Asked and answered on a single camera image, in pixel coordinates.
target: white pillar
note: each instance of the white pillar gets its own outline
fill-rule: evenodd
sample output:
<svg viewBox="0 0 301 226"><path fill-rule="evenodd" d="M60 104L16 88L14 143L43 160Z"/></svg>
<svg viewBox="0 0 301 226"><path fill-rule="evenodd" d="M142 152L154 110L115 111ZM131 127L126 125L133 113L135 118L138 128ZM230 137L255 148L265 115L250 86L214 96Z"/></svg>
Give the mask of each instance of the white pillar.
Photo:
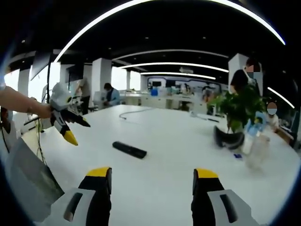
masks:
<svg viewBox="0 0 301 226"><path fill-rule="evenodd" d="M18 92L28 96L28 82L30 69L22 70L19 73Z"/></svg>
<svg viewBox="0 0 301 226"><path fill-rule="evenodd" d="M144 75L141 75L141 80L140 80L140 89L141 91L147 90L147 77Z"/></svg>
<svg viewBox="0 0 301 226"><path fill-rule="evenodd" d="M60 72L60 82L67 83L68 82L68 72L67 68L72 67L74 65L61 65L61 72Z"/></svg>
<svg viewBox="0 0 301 226"><path fill-rule="evenodd" d="M237 53L229 62L229 79L228 79L228 91L230 91L230 84L233 79L233 75L237 70L244 69L246 61L248 60L247 56ZM263 74L262 69L260 72L253 73L253 79L257 80L260 95L263 95Z"/></svg>
<svg viewBox="0 0 301 226"><path fill-rule="evenodd" d="M111 83L112 61L99 58L92 63L92 96L96 91L102 91L106 83Z"/></svg>
<svg viewBox="0 0 301 226"><path fill-rule="evenodd" d="M127 89L130 89L131 71L127 71Z"/></svg>
<svg viewBox="0 0 301 226"><path fill-rule="evenodd" d="M87 81L89 83L90 91L92 90L92 65L84 65L84 78L87 78ZM90 94L90 101L89 101L89 107L93 106L93 97L94 93L91 92Z"/></svg>

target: ceiling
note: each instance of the ceiling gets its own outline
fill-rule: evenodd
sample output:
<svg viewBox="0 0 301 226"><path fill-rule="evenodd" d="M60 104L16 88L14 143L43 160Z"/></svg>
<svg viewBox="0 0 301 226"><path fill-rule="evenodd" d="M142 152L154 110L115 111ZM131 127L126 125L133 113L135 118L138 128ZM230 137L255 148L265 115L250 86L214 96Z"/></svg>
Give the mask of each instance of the ceiling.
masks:
<svg viewBox="0 0 301 226"><path fill-rule="evenodd" d="M86 0L85 4L73 0L48 0L43 6L41 1L36 2L33 6L35 13L27 15L25 29L18 33L14 55L33 50L62 49L93 19L125 2L128 0ZM286 45L257 21L230 7L208 0L154 0L104 19L83 34L70 49L81 52L85 62L105 57L117 59L114 63L116 66L126 63L182 62L222 69L228 69L229 59L241 53L253 56L262 63L266 84L289 95L291 82L280 81L295 75L296 59L290 54L298 39L290 29L292 22L297 19L293 5L271 0L256 1L256 5L251 0L232 2L264 18L278 31ZM163 49L203 52L162 51L127 56ZM156 65L141 68L141 72L179 72L180 67ZM214 76L222 83L228 81L225 72L200 67L193 67L192 70L195 74Z"/></svg>

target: potted plant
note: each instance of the potted plant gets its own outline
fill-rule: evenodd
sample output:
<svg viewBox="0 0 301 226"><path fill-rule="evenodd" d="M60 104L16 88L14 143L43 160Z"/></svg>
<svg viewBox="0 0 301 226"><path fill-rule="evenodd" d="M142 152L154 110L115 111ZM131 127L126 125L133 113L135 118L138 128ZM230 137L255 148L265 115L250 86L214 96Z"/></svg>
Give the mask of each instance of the potted plant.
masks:
<svg viewBox="0 0 301 226"><path fill-rule="evenodd" d="M256 112L265 112L266 107L263 98L257 93L253 85L247 85L239 93L227 92L225 96L219 95L208 102L207 106L215 105L216 110L227 118L228 132L242 131L250 119L253 125L256 120Z"/></svg>

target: white table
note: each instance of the white table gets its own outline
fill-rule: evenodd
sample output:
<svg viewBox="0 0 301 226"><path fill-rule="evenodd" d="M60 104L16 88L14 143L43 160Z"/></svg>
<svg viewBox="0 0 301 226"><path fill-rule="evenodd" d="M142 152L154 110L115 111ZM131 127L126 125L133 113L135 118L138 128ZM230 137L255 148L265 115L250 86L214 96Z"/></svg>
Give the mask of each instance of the white table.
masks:
<svg viewBox="0 0 301 226"><path fill-rule="evenodd" d="M253 172L227 149L216 148L216 122L164 109L128 114L126 121L119 118L141 109L146 108L119 105L86 115L91 128L70 124L79 146L67 143L55 128L41 134L46 162L64 191L78 187L88 171L110 166L110 226L191 226L193 169L205 168L251 206L258 223L275 217L300 167L298 155L280 137L270 133L269 158L262 171ZM139 160L114 149L114 141L148 154Z"/></svg>

